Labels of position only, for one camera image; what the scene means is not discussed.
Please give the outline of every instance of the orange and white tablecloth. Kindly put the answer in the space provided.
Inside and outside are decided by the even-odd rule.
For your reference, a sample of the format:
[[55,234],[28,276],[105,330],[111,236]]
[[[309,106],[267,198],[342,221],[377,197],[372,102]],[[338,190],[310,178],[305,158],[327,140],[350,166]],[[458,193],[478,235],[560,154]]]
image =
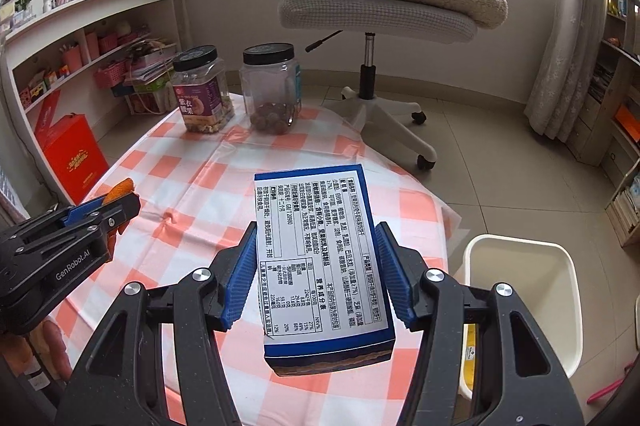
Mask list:
[[[82,283],[52,313],[65,335],[72,365],[124,284],[173,284],[237,245],[255,219],[254,174],[361,163],[374,224],[387,221],[398,243],[447,269],[446,239],[460,217],[409,173],[367,147],[335,113],[305,106],[291,133],[249,130],[242,97],[235,117],[216,135],[187,133],[180,112],[168,115],[124,155],[89,194],[131,177],[142,210],[118,238],[114,259]],[[391,361],[332,374],[278,377],[264,361],[256,281],[241,319],[216,332],[226,378],[245,425],[395,424],[413,373],[420,333],[396,319]],[[173,334],[163,328],[170,414],[184,422]]]

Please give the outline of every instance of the chair seat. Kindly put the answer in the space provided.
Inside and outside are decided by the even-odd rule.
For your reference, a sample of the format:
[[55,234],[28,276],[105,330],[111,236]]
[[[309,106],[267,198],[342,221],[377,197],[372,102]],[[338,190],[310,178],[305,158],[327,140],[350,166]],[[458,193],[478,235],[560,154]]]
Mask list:
[[285,28],[375,32],[438,43],[466,43],[478,28],[459,12],[400,0],[283,0]]

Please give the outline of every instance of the chair base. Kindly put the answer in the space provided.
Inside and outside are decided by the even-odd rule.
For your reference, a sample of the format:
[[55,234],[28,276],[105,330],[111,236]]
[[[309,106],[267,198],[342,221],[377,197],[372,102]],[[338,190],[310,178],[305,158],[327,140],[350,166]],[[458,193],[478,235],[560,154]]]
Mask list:
[[342,89],[342,101],[328,106],[332,111],[344,117],[358,132],[367,122],[373,123],[391,138],[402,143],[418,154],[417,165],[421,170],[430,170],[438,156],[433,146],[427,144],[409,128],[406,128],[394,115],[411,115],[414,122],[422,124],[426,116],[417,102],[401,102],[374,96],[373,99],[362,99],[358,92],[348,86]]

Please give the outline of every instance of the office chair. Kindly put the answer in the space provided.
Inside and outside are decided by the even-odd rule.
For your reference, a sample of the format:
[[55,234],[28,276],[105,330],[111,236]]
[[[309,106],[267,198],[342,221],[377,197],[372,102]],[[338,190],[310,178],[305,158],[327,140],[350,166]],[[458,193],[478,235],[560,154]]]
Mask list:
[[[411,115],[415,123],[423,124],[426,115],[420,105],[388,100],[374,94],[374,40],[376,34],[389,34],[445,44],[466,43],[475,37],[478,30],[474,21],[459,12],[400,0],[284,0],[278,12],[280,24],[285,28],[335,30],[330,37],[342,30],[365,33],[360,89],[343,88],[343,101],[331,108],[358,131],[367,122],[372,122],[391,138],[415,151],[419,169],[431,170],[437,160],[435,149],[393,117]],[[307,51],[322,41],[307,47]]]

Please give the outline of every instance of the plastic jar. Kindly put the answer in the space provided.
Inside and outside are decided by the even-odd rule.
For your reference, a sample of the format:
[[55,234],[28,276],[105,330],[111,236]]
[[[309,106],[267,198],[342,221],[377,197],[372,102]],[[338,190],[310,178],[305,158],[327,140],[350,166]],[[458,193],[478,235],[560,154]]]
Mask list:
[[258,131],[286,133],[300,112],[300,65],[293,45],[267,43],[242,53],[244,107]]
[[174,86],[187,131],[216,133],[234,116],[226,85],[225,62],[215,46],[197,46],[173,59]]

